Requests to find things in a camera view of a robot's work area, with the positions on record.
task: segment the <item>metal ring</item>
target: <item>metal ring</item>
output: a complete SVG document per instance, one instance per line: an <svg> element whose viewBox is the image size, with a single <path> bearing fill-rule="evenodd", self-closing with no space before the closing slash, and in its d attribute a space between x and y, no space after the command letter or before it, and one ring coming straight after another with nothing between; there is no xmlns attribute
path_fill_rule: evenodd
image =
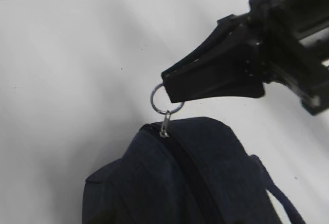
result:
<svg viewBox="0 0 329 224"><path fill-rule="evenodd" d="M161 87L163 87L163 83L158 84L158 85L153 89L153 91L152 91L152 93L151 93L151 105L152 105L153 109L154 109L157 113L162 114L162 115L166 115L166 114L167 114L167 111L162 111L161 109L157 108L157 107L155 106L155 104L154 104L154 95L155 95L155 93L156 93ZM178 108L169 111L169 113L172 115L172 114L174 114L174 113L180 111L181 108L184 106L184 104L185 104L185 102L181 102L180 105L178 106Z"/></svg>

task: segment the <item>white wall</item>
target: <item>white wall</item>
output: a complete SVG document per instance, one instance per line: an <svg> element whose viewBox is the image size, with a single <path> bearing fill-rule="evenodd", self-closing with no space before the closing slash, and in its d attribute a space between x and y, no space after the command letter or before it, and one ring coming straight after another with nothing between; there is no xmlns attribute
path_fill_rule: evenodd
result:
<svg viewBox="0 0 329 224"><path fill-rule="evenodd" d="M84 179L162 119L149 104L160 73L247 2L0 1L0 223L80 223ZM193 101L174 118L194 116L230 125L305 220L327 223L328 112L311 117L272 84L265 98Z"/></svg>

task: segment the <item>zipper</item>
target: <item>zipper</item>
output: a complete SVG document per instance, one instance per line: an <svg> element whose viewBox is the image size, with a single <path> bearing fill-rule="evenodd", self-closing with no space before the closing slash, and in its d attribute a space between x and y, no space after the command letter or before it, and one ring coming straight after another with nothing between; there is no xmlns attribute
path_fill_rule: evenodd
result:
<svg viewBox="0 0 329 224"><path fill-rule="evenodd" d="M172 154L185 177L186 183L191 189L205 223L225 224L224 218L199 169L179 141L171 134L169 134L168 138L162 138L159 135L161 126L158 124L148 124L141 129L149 131Z"/></svg>

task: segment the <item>navy fabric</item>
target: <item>navy fabric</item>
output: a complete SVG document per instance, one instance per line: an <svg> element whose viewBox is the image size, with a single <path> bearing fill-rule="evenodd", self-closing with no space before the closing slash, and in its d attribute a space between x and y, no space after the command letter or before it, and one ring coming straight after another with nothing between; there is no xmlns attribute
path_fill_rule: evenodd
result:
<svg viewBox="0 0 329 224"><path fill-rule="evenodd" d="M171 121L169 133L197 166L226 224L281 223L259 167L228 126L193 118ZM141 129L120 160L87 178L83 224L207 223L195 191L160 139Z"/></svg>
<svg viewBox="0 0 329 224"><path fill-rule="evenodd" d="M293 203L287 196L275 185L267 169L262 164L261 160L256 155L251 155L250 158L259 166L261 179L266 189L282 204L291 224L306 224L302 216L299 214Z"/></svg>

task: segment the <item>backpack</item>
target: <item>backpack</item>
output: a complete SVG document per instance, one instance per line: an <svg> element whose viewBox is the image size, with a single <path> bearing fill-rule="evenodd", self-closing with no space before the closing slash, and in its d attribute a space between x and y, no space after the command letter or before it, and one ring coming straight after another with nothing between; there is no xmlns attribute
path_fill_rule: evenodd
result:
<svg viewBox="0 0 329 224"><path fill-rule="evenodd" d="M280 224L268 189L291 223L305 223L257 156L210 118L161 123L137 133L121 159L85 184L83 224Z"/></svg>

